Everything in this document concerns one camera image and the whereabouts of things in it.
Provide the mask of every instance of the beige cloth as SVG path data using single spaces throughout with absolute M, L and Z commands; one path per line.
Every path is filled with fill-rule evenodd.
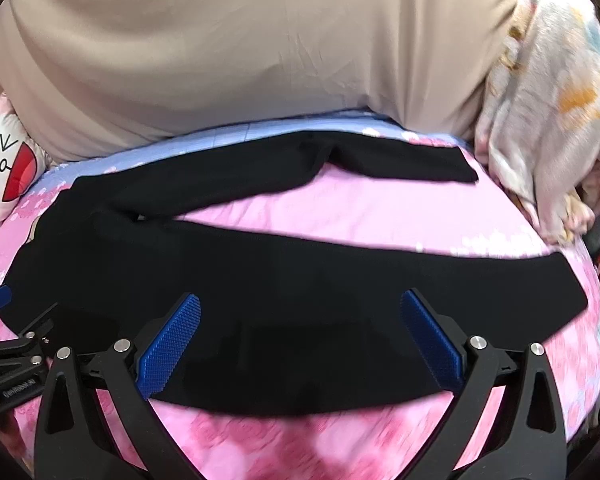
M 6 0 L 0 90 L 56 160 L 368 106 L 467 134 L 517 0 Z

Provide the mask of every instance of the red cartoon mouth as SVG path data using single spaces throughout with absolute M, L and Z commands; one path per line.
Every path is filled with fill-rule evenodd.
M 2 194 L 3 202 L 11 202 L 22 195 L 36 177 L 38 163 L 33 151 L 25 142 L 20 145 L 16 159 L 13 161 L 7 185 Z

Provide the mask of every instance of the wrinkled fabric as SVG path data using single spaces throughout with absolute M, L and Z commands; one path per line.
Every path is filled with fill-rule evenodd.
M 227 126 L 106 158 L 61 164 L 34 184 L 10 220 L 0 228 L 0 284 L 26 240 L 31 223 L 76 178 L 123 171 L 179 153 L 298 128 L 350 130 L 409 142 L 440 142 L 369 117 L 311 118 Z M 186 218 L 231 229 L 441 254 L 503 258 L 547 254 L 549 249 L 487 178 L 483 168 L 472 158 L 468 160 L 480 177 L 476 186 L 370 182 L 330 167 L 301 189 L 212 206 L 191 212 Z M 414 208 L 414 203 L 422 206 Z M 600 396 L 600 345 L 596 331 L 600 320 L 600 287 L 582 243 L 561 250 L 589 299 L 586 314 L 544 345 L 560 394 L 567 438 L 571 439 Z M 482 286 L 482 281 L 477 280 L 475 286 Z M 494 298 L 496 306 L 499 297 Z M 0 340 L 13 337 L 0 320 Z M 502 393 L 501 388 L 494 389 L 459 466 L 472 462 L 480 454 Z M 394 480 L 441 420 L 451 397 L 441 394 L 382 410 L 292 420 L 233 418 L 156 400 L 151 403 L 177 444 L 208 480 Z M 101 392 L 100 401 L 122 456 L 141 465 L 106 392 Z M 32 462 L 39 407 L 37 399 L 16 410 L 28 462 Z
M 0 91 L 54 160 L 368 107 L 465 136 L 517 0 L 5 0 Z
M 519 0 L 487 78 L 475 155 L 544 240 L 572 242 L 590 228 L 600 213 L 600 24 L 590 0 Z

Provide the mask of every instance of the bed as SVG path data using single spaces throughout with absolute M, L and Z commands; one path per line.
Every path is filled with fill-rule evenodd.
M 160 158 L 296 130 L 341 130 L 404 142 L 462 146 L 453 137 L 404 131 L 373 114 L 343 112 L 216 128 L 106 158 L 61 164 L 42 176 L 0 228 L 0 283 L 18 248 L 27 240 L 34 220 L 78 176 L 121 171 Z M 184 219 L 240 230 L 466 257 L 548 253 L 550 249 L 470 152 L 463 152 L 478 173 L 475 187 L 379 181 L 327 166 L 314 181 L 299 189 L 212 206 L 184 215 Z M 567 438 L 572 439 L 599 405 L 600 286 L 581 242 L 562 252 L 589 302 L 583 314 L 546 342 Z M 480 286 L 478 278 L 475 286 Z M 493 304 L 497 308 L 498 298 L 493 298 Z M 0 321 L 0 340 L 13 337 Z M 106 392 L 99 396 L 123 456 L 139 465 L 110 398 Z M 501 397 L 500 388 L 492 391 L 459 465 L 473 461 L 480 453 Z M 152 405 L 187 457 L 209 480 L 381 480 L 395 477 L 414 457 L 450 400 L 451 394 L 443 393 L 385 409 L 294 420 L 231 418 L 155 400 Z M 16 410 L 28 462 L 32 459 L 38 407 L 39 399 Z

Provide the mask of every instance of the black cloth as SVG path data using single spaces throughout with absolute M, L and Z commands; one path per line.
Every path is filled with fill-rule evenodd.
M 400 321 L 408 288 L 467 334 L 511 349 L 548 338 L 587 306 L 561 254 L 455 258 L 173 219 L 301 186 L 327 161 L 377 178 L 477 179 L 457 148 L 335 132 L 79 178 L 18 252 L 4 280 L 13 302 L 0 317 L 18 332 L 59 301 L 51 348 L 98 351 L 134 338 L 192 292 L 202 321 L 157 398 L 285 416 L 396 404 L 439 390 Z

